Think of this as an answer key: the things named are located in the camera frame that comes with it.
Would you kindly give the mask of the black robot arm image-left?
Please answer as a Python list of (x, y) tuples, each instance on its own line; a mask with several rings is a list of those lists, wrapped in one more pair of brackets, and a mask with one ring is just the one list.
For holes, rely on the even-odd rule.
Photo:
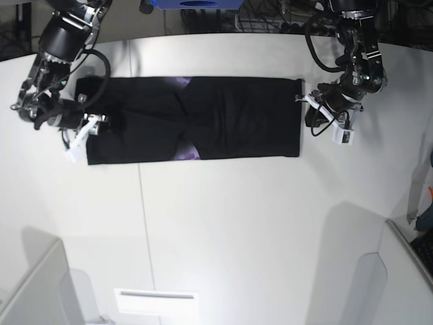
[[(34, 129), (44, 123), (60, 129), (79, 129), (89, 120), (93, 106), (108, 87), (111, 66), (107, 57), (94, 48), (111, 1), (50, 1), (54, 12), (39, 39), (39, 50), (18, 98), (11, 109)], [(60, 92), (67, 86), (75, 70), (71, 65), (83, 64), (89, 56), (98, 57), (105, 73), (99, 89), (91, 97), (65, 100)]]

